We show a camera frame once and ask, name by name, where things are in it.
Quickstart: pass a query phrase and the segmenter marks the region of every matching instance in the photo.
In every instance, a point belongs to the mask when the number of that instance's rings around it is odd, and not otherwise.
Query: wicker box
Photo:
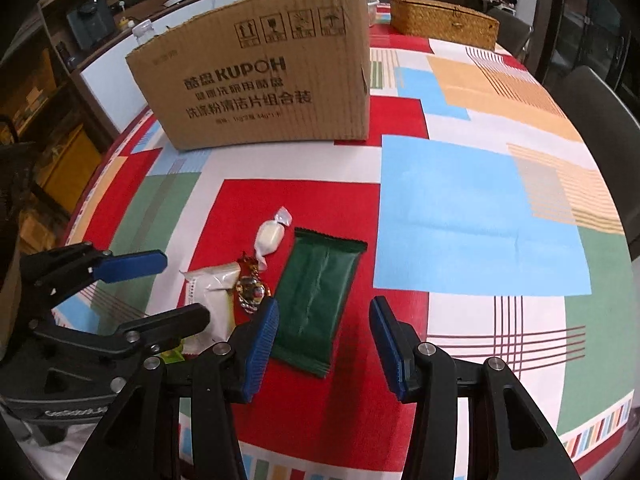
[[[402,34],[495,50],[500,23],[491,16],[434,0],[390,1],[391,26]]]

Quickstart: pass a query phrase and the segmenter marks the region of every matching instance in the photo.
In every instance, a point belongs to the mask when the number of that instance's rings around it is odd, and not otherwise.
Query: tablecloth
[[[507,51],[405,37],[387,24],[388,8],[378,10],[366,141],[177,152],[143,112],[67,242],[160,249],[168,267],[92,286],[57,309],[58,322],[109,333],[182,305],[181,271],[250,251],[284,205],[294,226],[369,250],[329,375],[272,359],[254,402],[234,407],[249,478],[400,478],[414,409],[385,384],[367,321],[377,294],[452,356],[502,357],[584,471],[620,441],[634,392],[636,299],[607,187],[572,124]],[[292,240],[288,228],[268,256],[272,288]],[[463,401],[459,411],[456,480],[468,458]],[[188,402],[180,435],[189,459]]]

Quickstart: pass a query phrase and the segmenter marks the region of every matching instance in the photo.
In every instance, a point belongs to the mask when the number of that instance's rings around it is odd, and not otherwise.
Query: white bottle
[[[139,45],[145,44],[151,38],[157,36],[151,20],[145,20],[144,22],[137,24],[133,27],[132,32],[136,37],[136,40],[138,40]]]

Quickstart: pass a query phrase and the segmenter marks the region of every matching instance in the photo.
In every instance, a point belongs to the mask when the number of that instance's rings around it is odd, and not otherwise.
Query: white snack package
[[[255,235],[255,257],[258,260],[258,270],[267,268],[267,261],[264,257],[267,254],[274,253],[280,245],[284,236],[284,226],[291,225],[291,214],[283,206],[278,209],[273,220],[263,222]]]
[[[229,339],[236,327],[233,299],[228,290],[234,287],[240,276],[240,265],[233,262],[182,274],[188,282],[185,304],[200,303],[210,314],[207,327],[184,340],[183,353],[199,354],[214,343]]]

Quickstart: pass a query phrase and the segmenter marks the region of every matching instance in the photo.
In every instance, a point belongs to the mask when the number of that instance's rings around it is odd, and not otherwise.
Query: green snack package
[[[280,325],[271,355],[323,378],[367,244],[299,227],[294,232],[296,241],[275,293]]]

